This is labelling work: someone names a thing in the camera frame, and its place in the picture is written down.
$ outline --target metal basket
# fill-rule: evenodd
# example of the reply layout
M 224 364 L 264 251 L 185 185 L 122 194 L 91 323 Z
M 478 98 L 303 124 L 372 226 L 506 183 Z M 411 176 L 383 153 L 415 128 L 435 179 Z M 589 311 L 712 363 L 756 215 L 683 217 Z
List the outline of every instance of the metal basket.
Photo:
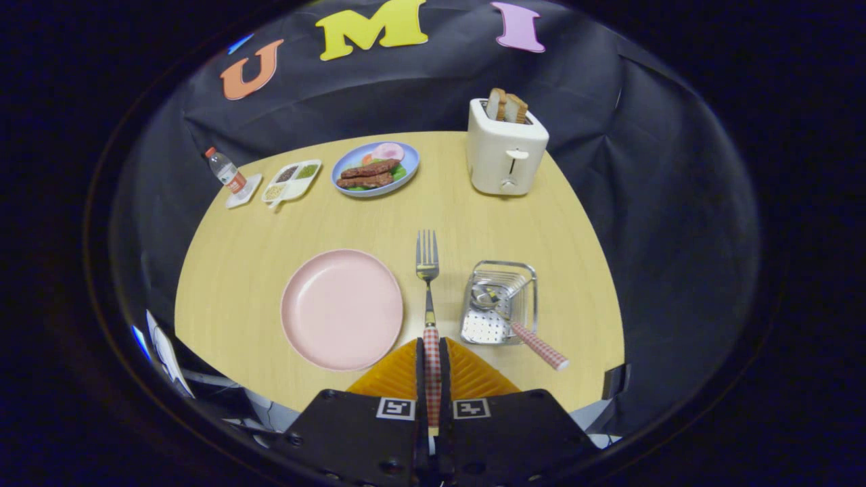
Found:
M 494 309 L 472 303 L 472 288 L 477 284 L 494 289 L 500 300 Z M 481 261 L 472 270 L 463 295 L 463 320 L 460 337 L 479 345 L 517 345 L 523 342 L 511 331 L 511 323 L 521 323 L 538 332 L 538 279 L 535 269 L 504 261 Z

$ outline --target white toaster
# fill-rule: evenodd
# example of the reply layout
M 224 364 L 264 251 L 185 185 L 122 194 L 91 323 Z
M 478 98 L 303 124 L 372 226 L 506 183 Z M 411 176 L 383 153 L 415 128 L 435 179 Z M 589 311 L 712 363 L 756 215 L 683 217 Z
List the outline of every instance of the white toaster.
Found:
M 469 179 L 475 189 L 487 194 L 527 194 L 550 136 L 529 111 L 526 123 L 511 123 L 489 119 L 486 106 L 483 98 L 469 102 Z

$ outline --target yellow letter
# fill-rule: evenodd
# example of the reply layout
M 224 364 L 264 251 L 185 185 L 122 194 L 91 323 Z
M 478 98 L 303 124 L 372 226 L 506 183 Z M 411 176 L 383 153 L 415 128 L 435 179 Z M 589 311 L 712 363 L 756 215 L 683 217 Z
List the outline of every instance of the yellow letter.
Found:
M 321 60 L 350 55 L 352 46 L 346 45 L 344 37 L 364 50 L 371 48 L 382 29 L 385 29 L 385 36 L 379 45 L 386 48 L 427 42 L 427 35 L 418 22 L 418 8 L 425 1 L 389 0 L 369 19 L 353 10 L 343 10 L 319 20 L 316 27 L 325 30 L 325 52 Z

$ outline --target toaster lever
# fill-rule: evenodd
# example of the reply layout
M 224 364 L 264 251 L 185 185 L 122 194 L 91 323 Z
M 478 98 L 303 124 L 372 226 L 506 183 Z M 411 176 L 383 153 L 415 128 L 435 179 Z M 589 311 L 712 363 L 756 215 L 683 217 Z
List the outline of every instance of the toaster lever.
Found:
M 518 160 L 526 159 L 527 157 L 529 157 L 529 153 L 524 153 L 523 151 L 518 150 L 518 149 L 505 151 L 505 154 L 508 157 L 510 157 L 511 159 L 518 159 Z

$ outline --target wooden table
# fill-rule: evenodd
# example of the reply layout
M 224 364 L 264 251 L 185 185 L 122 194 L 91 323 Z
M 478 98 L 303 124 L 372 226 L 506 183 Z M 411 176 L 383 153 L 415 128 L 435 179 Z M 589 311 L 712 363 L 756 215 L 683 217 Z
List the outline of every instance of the wooden table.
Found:
M 533 189 L 519 198 L 477 192 L 469 182 L 465 132 L 394 133 L 304 147 L 241 168 L 262 186 L 243 207 L 226 210 L 223 188 L 199 224 L 184 260 L 175 308 L 177 337 L 244 387 L 301 411 L 324 388 L 345 390 L 364 371 L 318 368 L 289 345 L 280 299 L 289 277 L 325 250 L 378 257 L 397 277 L 404 322 L 397 346 L 421 336 L 424 284 L 415 276 L 418 230 L 438 235 L 441 274 L 433 282 L 439 332 L 460 340 L 463 291 L 472 268 L 498 259 L 532 265 L 539 279 L 539 336 L 571 359 L 552 370 L 526 346 L 469 348 L 521 390 L 545 388 L 567 410 L 601 399 L 604 371 L 624 362 L 617 293 L 583 207 L 545 153 Z M 396 140 L 421 154 L 415 178 L 379 198 L 334 189 L 333 165 L 356 146 Z M 309 192 L 277 212 L 261 200 L 280 167 L 324 163 Z

